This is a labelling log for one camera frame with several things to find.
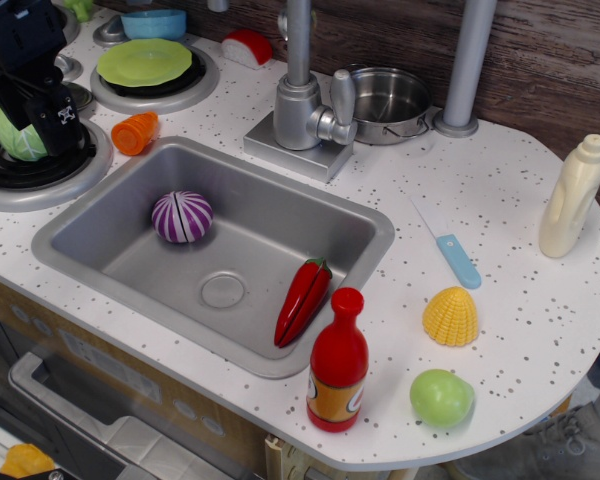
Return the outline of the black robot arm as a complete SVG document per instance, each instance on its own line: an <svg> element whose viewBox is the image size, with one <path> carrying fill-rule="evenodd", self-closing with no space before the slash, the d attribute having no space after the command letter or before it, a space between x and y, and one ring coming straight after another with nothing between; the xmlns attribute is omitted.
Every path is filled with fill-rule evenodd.
<svg viewBox="0 0 600 480"><path fill-rule="evenodd" d="M33 126L51 156L83 140L76 103L55 65L66 45L50 1L0 1L0 109L17 129Z"/></svg>

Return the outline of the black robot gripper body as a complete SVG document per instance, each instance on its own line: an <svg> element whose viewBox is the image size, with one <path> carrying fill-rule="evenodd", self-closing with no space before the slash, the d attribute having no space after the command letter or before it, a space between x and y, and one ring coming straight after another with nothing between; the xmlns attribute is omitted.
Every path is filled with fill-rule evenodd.
<svg viewBox="0 0 600 480"><path fill-rule="evenodd" d="M17 129L32 126L51 156L75 150L83 141L76 102L53 64L0 69L0 109Z"/></svg>

